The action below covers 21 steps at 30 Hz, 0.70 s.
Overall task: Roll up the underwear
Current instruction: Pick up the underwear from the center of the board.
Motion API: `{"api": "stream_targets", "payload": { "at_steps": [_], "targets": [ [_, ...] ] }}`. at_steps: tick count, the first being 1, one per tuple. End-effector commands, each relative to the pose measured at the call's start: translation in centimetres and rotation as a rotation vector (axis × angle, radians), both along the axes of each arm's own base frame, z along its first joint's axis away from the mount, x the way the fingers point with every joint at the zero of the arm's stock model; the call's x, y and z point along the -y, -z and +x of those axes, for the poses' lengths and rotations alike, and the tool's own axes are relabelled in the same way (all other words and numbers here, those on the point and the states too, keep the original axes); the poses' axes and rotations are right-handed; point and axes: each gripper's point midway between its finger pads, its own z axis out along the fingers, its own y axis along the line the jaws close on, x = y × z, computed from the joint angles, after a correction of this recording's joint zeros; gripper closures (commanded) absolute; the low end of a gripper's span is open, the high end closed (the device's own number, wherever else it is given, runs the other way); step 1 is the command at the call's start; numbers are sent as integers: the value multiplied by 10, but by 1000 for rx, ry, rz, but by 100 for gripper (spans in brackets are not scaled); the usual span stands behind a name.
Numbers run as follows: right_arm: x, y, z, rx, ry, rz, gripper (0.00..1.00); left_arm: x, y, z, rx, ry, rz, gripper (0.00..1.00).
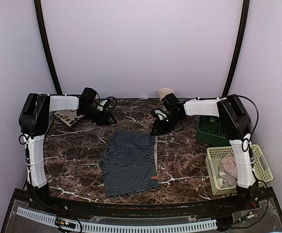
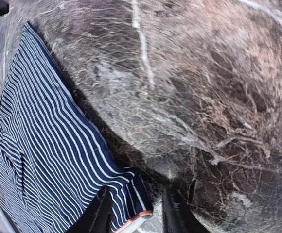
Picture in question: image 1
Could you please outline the navy striped boxer underwear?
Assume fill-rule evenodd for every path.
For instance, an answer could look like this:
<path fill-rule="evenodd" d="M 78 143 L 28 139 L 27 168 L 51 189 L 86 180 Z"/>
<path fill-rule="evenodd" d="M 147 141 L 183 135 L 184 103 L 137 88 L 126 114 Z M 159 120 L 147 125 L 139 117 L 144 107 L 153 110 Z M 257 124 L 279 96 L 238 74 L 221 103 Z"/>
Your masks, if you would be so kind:
<path fill-rule="evenodd" d="M 107 198 L 159 189 L 157 137 L 116 129 L 98 164 Z"/>

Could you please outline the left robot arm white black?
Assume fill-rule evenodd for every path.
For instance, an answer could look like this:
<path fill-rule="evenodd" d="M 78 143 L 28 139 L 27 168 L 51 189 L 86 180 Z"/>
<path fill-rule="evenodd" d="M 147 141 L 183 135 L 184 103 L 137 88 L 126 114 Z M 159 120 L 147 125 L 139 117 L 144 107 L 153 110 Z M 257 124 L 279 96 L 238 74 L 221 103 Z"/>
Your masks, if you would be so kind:
<path fill-rule="evenodd" d="M 50 113 L 73 111 L 96 125 L 113 125 L 117 120 L 111 109 L 117 106 L 115 97 L 100 101 L 98 93 L 85 88 L 81 95 L 51 95 L 30 93 L 19 116 L 20 144 L 25 146 L 27 188 L 35 197 L 35 204 L 44 212 L 54 208 L 49 196 L 49 184 L 44 170 L 43 144 L 48 131 Z"/>

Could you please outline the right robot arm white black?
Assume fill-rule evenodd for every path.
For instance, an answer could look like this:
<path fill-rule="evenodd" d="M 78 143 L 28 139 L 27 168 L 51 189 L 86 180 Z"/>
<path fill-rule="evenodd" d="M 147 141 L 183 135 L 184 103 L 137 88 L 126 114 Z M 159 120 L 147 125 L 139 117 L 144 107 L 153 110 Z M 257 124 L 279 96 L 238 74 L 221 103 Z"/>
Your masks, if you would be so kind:
<path fill-rule="evenodd" d="M 210 116 L 219 118 L 223 134 L 229 140 L 234 152 L 238 171 L 237 197 L 233 206 L 245 210 L 252 203 L 258 189 L 255 175 L 255 160 L 252 152 L 251 138 L 254 128 L 251 119 L 241 102 L 242 96 L 229 95 L 216 98 L 194 98 L 179 100 L 173 93 L 162 99 L 165 110 L 156 108 L 151 111 L 155 118 L 151 135 L 168 134 L 175 130 L 188 116 Z"/>

